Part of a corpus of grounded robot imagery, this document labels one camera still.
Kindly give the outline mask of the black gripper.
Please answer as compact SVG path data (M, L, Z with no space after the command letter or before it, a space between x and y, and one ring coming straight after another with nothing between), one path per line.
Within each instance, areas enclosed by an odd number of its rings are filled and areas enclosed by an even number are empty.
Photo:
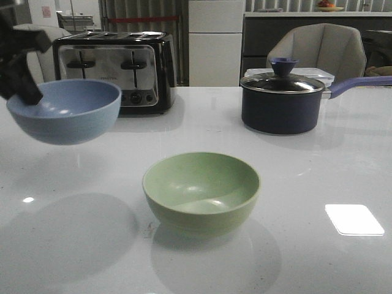
M1 96L18 95L27 105L37 105L43 94L36 85L21 51L46 52L51 41L43 30L14 30L1 15Z

